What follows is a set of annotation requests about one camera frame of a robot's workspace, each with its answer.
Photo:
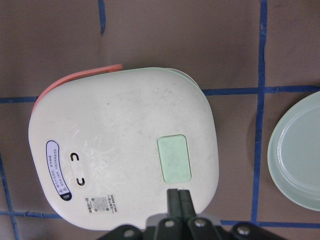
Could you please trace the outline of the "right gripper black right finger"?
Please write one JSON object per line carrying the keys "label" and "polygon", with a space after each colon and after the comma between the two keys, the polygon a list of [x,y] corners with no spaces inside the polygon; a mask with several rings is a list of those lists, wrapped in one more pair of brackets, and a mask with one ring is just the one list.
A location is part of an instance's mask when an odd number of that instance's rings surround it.
{"label": "right gripper black right finger", "polygon": [[189,190],[178,191],[182,220],[190,220],[196,216],[191,193]]}

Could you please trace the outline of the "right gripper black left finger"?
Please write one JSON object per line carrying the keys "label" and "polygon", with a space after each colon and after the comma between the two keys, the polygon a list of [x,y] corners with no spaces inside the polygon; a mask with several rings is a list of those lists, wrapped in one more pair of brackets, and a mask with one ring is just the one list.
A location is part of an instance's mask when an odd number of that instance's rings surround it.
{"label": "right gripper black left finger", "polygon": [[168,189],[167,192],[167,214],[169,217],[181,219],[181,203],[178,189]]}

